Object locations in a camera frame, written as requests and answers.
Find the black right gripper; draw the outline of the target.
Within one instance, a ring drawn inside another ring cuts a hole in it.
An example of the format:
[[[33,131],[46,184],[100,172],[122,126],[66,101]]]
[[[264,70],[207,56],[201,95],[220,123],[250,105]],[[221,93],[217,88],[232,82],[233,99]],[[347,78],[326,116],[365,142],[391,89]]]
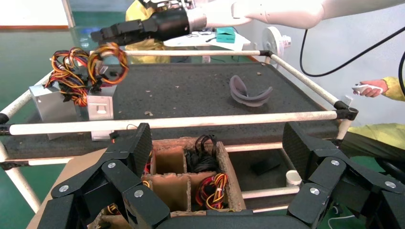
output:
[[[167,41],[188,35],[190,25],[187,12],[183,8],[170,9],[153,13],[148,19],[125,21],[104,27],[100,31],[90,33],[91,39],[99,45],[116,43],[125,46],[146,39]]]

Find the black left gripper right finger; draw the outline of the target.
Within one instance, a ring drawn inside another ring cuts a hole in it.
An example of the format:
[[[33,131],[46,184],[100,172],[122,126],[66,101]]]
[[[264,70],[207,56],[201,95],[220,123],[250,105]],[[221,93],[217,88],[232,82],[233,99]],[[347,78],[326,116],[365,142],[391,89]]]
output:
[[[304,133],[295,122],[284,125],[283,149],[302,179],[288,215],[309,228],[319,226],[333,203],[366,219],[369,229],[405,226],[405,187],[393,177],[356,164],[332,142]]]

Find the operator hand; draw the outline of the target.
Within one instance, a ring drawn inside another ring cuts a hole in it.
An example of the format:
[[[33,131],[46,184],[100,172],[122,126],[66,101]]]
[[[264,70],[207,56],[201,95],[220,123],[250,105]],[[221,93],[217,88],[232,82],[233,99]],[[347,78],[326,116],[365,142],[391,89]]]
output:
[[[365,97],[377,97],[388,90],[386,82],[382,79],[361,81],[360,84],[367,84],[369,86],[377,87],[377,88],[367,87],[362,93],[360,93],[361,96]]]

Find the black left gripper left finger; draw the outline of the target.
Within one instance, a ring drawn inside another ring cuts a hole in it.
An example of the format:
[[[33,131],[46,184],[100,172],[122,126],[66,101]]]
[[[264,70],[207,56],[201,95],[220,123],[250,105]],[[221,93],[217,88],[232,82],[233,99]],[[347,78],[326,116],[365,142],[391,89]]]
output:
[[[53,188],[38,227],[85,229],[115,204],[133,229],[157,228],[170,209],[141,180],[151,151],[150,126],[141,123],[132,137],[111,144],[94,165]]]

